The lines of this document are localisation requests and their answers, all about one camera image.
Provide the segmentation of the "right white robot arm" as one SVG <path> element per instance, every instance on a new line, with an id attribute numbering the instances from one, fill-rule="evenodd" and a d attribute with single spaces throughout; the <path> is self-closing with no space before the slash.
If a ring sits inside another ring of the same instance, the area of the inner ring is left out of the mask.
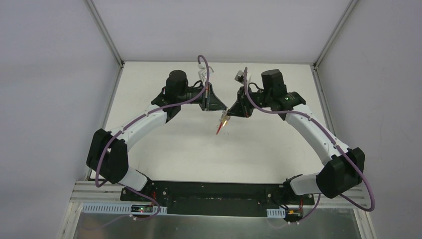
<path id="1" fill-rule="evenodd" d="M 365 154 L 360 148 L 352 149 L 321 125 L 306 101 L 297 92 L 288 92 L 280 70 L 262 72 L 263 88 L 250 89 L 243 71 L 235 81 L 242 84 L 236 101 L 228 110 L 232 117 L 248 118 L 254 109 L 268 108 L 291 125 L 312 147 L 323 168 L 319 173 L 294 176 L 284 182 L 283 199 L 295 204 L 304 194 L 321 193 L 332 199 L 362 183 Z"/>

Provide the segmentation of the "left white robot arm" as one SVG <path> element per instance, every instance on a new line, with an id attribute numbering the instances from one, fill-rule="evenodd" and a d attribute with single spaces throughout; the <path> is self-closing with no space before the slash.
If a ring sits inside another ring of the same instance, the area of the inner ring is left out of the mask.
<path id="1" fill-rule="evenodd" d="M 147 185 L 149 178 L 129 166 L 129 150 L 152 130 L 174 118 L 182 104 L 196 104 L 207 112 L 226 110 L 211 83 L 201 80 L 193 86 L 188 83 L 184 71 L 173 70 L 165 87 L 143 113 L 111 131 L 97 130 L 91 142 L 87 166 L 112 184 L 132 188 L 134 197 L 139 201 L 147 201 L 152 194 L 152 188 Z"/>

